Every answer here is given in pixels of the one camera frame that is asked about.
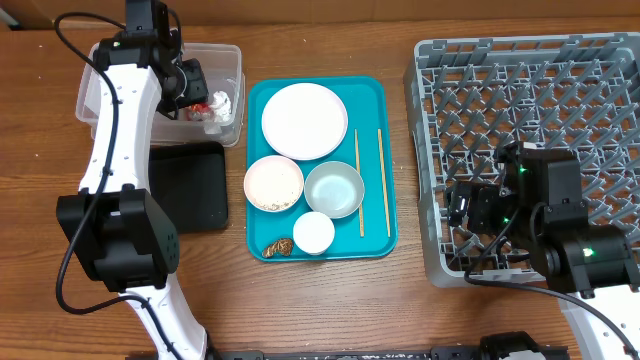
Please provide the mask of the red snack wrapper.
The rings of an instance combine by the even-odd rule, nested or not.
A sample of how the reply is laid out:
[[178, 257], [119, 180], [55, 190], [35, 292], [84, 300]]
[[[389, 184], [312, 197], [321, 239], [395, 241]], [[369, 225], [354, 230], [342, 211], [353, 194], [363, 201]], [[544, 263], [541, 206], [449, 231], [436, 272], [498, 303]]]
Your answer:
[[194, 104], [187, 108], [187, 118], [189, 121], [211, 121], [214, 117], [215, 115], [212, 108], [206, 103]]

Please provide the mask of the white napkin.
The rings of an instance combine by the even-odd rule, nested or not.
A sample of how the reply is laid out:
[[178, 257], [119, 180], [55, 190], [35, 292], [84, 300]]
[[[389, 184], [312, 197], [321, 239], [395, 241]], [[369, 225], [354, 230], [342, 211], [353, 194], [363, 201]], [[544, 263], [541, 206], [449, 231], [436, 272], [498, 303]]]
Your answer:
[[207, 103], [202, 115], [207, 134], [218, 134], [222, 127], [227, 126], [233, 120], [231, 115], [232, 102], [224, 91], [217, 91], [212, 95], [212, 100]]

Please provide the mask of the pink bowl with rice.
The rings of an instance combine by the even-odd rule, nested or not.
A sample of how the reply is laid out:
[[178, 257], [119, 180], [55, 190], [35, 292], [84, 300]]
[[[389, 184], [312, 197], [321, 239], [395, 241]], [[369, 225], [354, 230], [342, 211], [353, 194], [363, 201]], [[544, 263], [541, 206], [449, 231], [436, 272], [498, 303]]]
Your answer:
[[255, 208], [265, 212], [282, 212], [301, 197], [304, 176], [291, 159], [269, 155], [254, 162], [246, 171], [245, 197]]

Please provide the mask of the grey bowl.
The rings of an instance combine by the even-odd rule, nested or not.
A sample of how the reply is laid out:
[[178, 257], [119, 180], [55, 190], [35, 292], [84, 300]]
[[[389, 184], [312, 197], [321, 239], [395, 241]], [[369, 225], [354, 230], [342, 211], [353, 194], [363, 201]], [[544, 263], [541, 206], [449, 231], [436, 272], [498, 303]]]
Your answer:
[[351, 165], [328, 161], [306, 177], [304, 196], [309, 207], [331, 219], [346, 218], [358, 210], [358, 174]]

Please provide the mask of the white cup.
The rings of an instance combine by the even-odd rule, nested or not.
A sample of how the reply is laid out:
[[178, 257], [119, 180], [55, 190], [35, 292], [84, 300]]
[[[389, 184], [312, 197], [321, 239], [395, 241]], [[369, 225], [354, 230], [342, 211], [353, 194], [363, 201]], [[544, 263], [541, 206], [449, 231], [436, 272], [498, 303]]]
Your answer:
[[333, 221], [321, 212], [301, 215], [293, 226], [294, 244], [309, 255], [321, 255], [328, 250], [335, 238]]

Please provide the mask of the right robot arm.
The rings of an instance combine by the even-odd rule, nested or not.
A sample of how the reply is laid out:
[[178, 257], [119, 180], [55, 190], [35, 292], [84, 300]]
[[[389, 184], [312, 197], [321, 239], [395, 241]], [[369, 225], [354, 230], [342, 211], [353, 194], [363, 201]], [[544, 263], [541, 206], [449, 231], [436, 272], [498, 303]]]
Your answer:
[[[583, 357], [638, 358], [632, 307], [639, 301], [639, 269], [621, 228], [590, 224], [578, 158], [515, 142], [497, 150], [495, 161], [499, 183], [457, 180], [445, 193], [449, 226], [493, 238], [465, 270], [465, 281], [555, 297]], [[506, 242], [527, 252], [544, 287], [472, 277]]]

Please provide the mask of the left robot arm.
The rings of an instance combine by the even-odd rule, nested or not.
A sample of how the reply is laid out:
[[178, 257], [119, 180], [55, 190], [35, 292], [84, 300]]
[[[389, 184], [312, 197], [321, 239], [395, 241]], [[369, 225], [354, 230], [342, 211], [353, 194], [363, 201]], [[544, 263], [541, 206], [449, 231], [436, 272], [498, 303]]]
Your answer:
[[178, 232], [150, 193], [155, 115], [175, 119], [209, 95], [199, 62], [182, 58], [181, 31], [170, 27], [177, 20], [160, 1], [128, 0], [119, 32], [85, 60], [99, 76], [101, 105], [78, 192], [57, 202], [69, 245], [55, 295], [75, 315], [128, 303], [160, 359], [214, 359], [176, 276]]

